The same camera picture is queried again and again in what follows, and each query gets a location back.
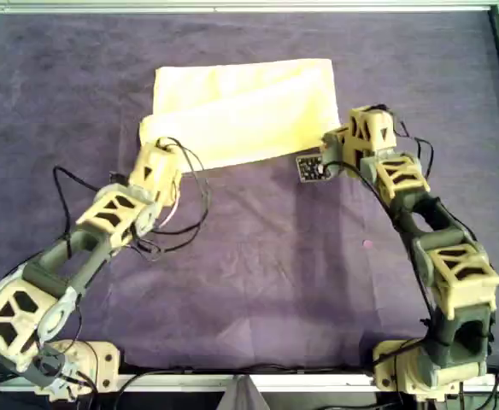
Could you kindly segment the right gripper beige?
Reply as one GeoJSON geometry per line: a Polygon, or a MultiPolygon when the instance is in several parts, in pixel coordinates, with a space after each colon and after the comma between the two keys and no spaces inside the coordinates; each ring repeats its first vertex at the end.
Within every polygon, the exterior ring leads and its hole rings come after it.
{"type": "Polygon", "coordinates": [[[349,111],[349,123],[325,132],[321,138],[321,150],[328,150],[335,145],[367,151],[394,149],[396,136],[393,117],[384,109],[365,106],[349,111]]]}

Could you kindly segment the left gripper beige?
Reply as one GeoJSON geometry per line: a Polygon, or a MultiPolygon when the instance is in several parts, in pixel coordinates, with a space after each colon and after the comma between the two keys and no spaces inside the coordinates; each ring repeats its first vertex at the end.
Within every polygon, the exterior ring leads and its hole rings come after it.
{"type": "Polygon", "coordinates": [[[180,148],[144,143],[129,175],[128,184],[140,191],[147,201],[174,204],[182,175],[180,161],[180,148]]]}

